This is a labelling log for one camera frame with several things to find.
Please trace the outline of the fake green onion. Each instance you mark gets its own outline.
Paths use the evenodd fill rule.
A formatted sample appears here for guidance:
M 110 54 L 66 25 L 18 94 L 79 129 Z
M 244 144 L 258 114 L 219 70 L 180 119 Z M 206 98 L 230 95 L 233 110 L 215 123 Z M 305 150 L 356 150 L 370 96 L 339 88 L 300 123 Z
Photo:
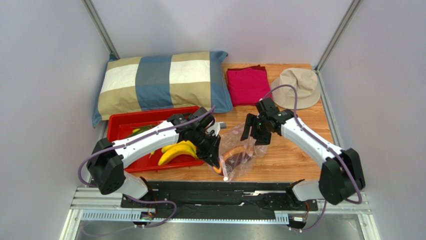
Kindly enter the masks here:
M 149 124 L 149 125 L 144 125 L 144 126 L 133 127 L 130 136 L 135 136 L 135 135 L 138 135 L 140 133 L 146 132 L 150 129 L 153 129 L 156 126 L 157 125 L 155 125 L 155 124 Z

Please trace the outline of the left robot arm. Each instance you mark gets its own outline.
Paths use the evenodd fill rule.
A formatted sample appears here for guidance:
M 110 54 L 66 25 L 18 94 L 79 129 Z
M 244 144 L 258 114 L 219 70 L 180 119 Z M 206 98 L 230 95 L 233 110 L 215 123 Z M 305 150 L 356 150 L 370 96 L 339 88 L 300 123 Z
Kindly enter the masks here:
M 120 193 L 141 199 L 149 191 L 147 184 L 125 168 L 153 151 L 182 141 L 195 145 L 198 159 L 219 168 L 219 130 L 214 109 L 200 107 L 188 116 L 174 114 L 156 127 L 130 138 L 114 142 L 102 138 L 82 164 L 94 180 L 93 187 L 102 195 Z

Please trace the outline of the yellow fake banana bunch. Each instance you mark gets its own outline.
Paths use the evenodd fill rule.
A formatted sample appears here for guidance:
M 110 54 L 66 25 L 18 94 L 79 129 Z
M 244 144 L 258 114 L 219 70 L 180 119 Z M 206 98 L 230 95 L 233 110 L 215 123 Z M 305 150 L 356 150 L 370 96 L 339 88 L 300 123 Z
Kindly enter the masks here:
M 197 159 L 196 151 L 196 146 L 190 141 L 181 141 L 175 144 L 164 146 L 161 149 L 162 156 L 160 157 L 157 165 L 166 165 L 174 158 L 181 155 L 188 155 Z

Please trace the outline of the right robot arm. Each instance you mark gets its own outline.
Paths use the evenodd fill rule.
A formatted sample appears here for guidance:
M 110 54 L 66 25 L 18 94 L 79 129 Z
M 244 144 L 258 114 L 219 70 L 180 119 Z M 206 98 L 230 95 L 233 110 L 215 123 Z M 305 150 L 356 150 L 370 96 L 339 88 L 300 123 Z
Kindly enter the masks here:
M 332 205 L 349 201 L 357 195 L 352 203 L 362 202 L 361 190 L 365 187 L 365 178 L 358 152 L 352 148 L 342 149 L 326 141 L 313 132 L 297 116 L 295 111 L 279 110 L 271 98 L 256 103 L 257 114 L 247 114 L 241 140 L 252 137 L 255 145 L 266 146 L 271 143 L 272 134 L 296 144 L 320 168 L 318 180 L 299 180 L 292 183 L 285 191 L 293 199 L 325 200 Z

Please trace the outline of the clear zip top bag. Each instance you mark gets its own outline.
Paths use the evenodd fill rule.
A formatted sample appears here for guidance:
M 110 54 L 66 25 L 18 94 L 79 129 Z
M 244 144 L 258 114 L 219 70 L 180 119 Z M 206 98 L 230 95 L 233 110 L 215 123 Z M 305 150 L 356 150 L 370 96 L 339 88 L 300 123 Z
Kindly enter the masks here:
M 267 145 L 255 145 L 253 137 L 241 141 L 244 124 L 233 127 L 229 132 L 221 135 L 219 145 L 220 167 L 211 166 L 213 173 L 223 178 L 224 182 L 231 182 L 246 175 L 256 165 L 256 159 L 266 155 Z

